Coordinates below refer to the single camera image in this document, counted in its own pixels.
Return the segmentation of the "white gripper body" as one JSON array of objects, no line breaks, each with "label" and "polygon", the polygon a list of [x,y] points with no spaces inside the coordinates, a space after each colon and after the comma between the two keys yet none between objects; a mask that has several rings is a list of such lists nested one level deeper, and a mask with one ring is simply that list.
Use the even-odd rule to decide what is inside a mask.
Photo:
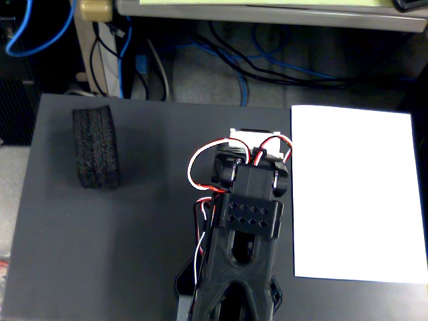
[{"label": "white gripper body", "polygon": [[[288,160],[292,155],[292,141],[281,132],[269,132],[266,130],[248,130],[234,129],[229,131],[229,137],[241,140],[246,143],[251,151],[259,148],[261,145],[266,150],[267,155],[281,158],[283,161]],[[281,151],[281,143],[288,146],[286,153]]]}]

